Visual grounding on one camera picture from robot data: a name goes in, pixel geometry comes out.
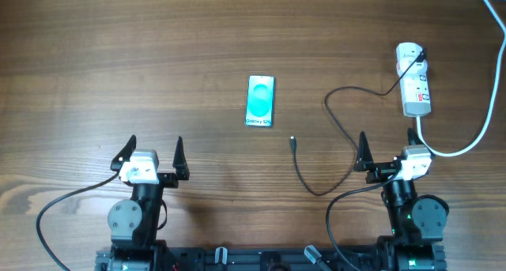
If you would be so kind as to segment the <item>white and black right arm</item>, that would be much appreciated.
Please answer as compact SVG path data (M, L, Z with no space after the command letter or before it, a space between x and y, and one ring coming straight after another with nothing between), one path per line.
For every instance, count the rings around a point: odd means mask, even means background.
M449 215L449 205L435 195L419 195L415 181L429 172L430 150L408 130L408 142L390 162L375 162L365 132L360 133L354 171L365 171L367 184L383 188L381 198L387 209L391 235L376 243L375 270L447 269L444 248L439 244Z

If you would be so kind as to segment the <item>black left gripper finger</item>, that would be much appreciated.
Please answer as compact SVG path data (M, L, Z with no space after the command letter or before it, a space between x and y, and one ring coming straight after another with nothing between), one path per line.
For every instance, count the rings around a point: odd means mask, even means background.
M179 136L176 144L172 166L176 170L176 177L178 180L188 180L190 178L190 171L184 154L183 138L181 136Z
M110 169L112 171L120 171L123 164L130 160L132 153L136 149L136 145L137 145L137 138L134 134L132 134L129 141L112 159Z

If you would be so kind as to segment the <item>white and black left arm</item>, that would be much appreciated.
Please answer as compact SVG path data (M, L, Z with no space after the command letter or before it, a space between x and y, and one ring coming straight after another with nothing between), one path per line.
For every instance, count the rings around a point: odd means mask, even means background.
M108 213L111 249L96 255L95 269L177 270L178 260L167 243L157 239L157 232L166 225L159 221L160 211L167 209L164 189L176 189L190 177L183 139L176 143L174 172L159 172L157 151L137 149L136 144L133 135L111 161L111 170L133 190L129 199L115 203Z

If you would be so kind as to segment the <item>white USB charger plug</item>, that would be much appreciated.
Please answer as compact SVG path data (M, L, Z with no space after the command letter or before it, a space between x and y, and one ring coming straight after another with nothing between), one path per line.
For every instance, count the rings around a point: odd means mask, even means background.
M425 60L422 62L415 62L414 57L401 58L397 62L396 70L400 77L403 74L405 76L426 74L428 70L428 63Z

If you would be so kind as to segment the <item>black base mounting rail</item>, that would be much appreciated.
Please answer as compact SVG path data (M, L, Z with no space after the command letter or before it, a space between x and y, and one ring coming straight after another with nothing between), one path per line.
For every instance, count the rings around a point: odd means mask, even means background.
M442 246L389 247L344 246L340 251L307 246L281 249L206 250L198 247L170 248L160 270L436 270L447 269Z

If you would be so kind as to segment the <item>white power strip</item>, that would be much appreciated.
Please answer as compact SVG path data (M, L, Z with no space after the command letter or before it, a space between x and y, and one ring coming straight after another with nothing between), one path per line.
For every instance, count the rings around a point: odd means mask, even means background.
M400 43L396 47L397 62L406 57L414 57L415 62L426 61L426 49L416 43ZM403 114L406 117L416 118L431 112L427 73L408 76L403 74L400 77L400 92Z

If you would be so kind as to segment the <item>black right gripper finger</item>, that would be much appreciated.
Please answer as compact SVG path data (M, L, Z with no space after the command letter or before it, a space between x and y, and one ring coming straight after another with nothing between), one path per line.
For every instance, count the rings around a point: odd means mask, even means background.
M406 158L430 158L434 159L436 155L428 149L421 139L418 137L416 131L413 128L407 130L407 138L409 145L406 147Z
M373 164L374 160L369 148L366 133L361 131L359 135L359 145L357 149L357 164Z

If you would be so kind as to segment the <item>teal screen smartphone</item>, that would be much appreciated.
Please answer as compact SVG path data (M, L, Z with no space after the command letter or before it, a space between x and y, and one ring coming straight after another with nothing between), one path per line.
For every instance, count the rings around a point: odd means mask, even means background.
M246 126L272 127L275 79L272 76L251 75L247 83L245 109Z

